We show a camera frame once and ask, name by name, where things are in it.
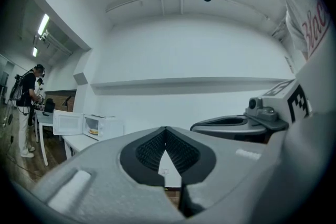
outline white table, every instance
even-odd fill
[[[43,160],[44,164],[48,166],[48,161],[47,161],[47,155],[46,155],[46,150],[44,148],[44,140],[43,140],[43,126],[53,126],[53,114],[49,112],[43,112],[40,110],[35,111],[35,137],[36,137],[36,142],[38,142],[38,134],[37,134],[37,122],[39,123],[39,130],[40,130],[40,142],[41,142],[41,149],[42,149],[42,155],[43,155]]]
[[[65,154],[67,155],[67,159],[72,157],[71,149],[80,152],[88,146],[98,142],[98,140],[84,134],[63,135],[62,137],[64,139]]]

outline plate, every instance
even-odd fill
[[[98,130],[96,130],[96,129],[90,129],[89,133],[93,134],[93,135],[98,135]]]

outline backpack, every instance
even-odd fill
[[[9,98],[13,101],[18,101],[21,100],[21,98],[23,97],[23,95],[25,95],[28,91],[23,92],[23,80],[25,78],[26,75],[31,74],[34,72],[32,70],[28,71],[27,73],[25,73],[24,75],[20,76],[20,75],[16,75],[15,79],[15,84],[12,88],[12,91],[9,95]]]

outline open microwave door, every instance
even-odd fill
[[[75,135],[83,133],[83,118],[80,113],[54,110],[54,135]]]

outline cable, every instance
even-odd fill
[[[23,114],[23,116],[27,116],[28,114],[29,114],[29,112],[28,113],[24,113],[24,111],[25,111],[25,108],[27,108],[28,106],[23,106],[23,112],[19,109],[19,107],[17,106],[17,109],[18,109],[18,111],[20,111],[22,114]]]
[[[35,173],[32,172],[32,171],[27,170],[27,169],[24,168],[24,167],[18,165],[18,164],[16,163],[15,159],[14,159],[12,156],[10,156],[9,154],[6,154],[6,156],[7,156],[7,158],[10,159],[10,160],[11,160],[17,167],[19,167],[19,168],[21,168],[21,169],[23,169],[23,170],[25,170],[25,171],[27,171],[27,172],[29,172],[29,173],[35,175],[35,176],[42,177],[42,176],[40,176],[40,175],[38,175],[38,174],[35,174]]]
[[[12,143],[13,143],[13,141],[14,141],[14,137],[11,135],[11,136],[10,136],[10,139],[11,139],[11,144],[9,145],[9,147],[8,147],[8,149],[7,149],[7,151],[6,151],[6,154],[8,154],[8,152],[9,152],[9,150],[10,150],[10,147],[12,146]]]

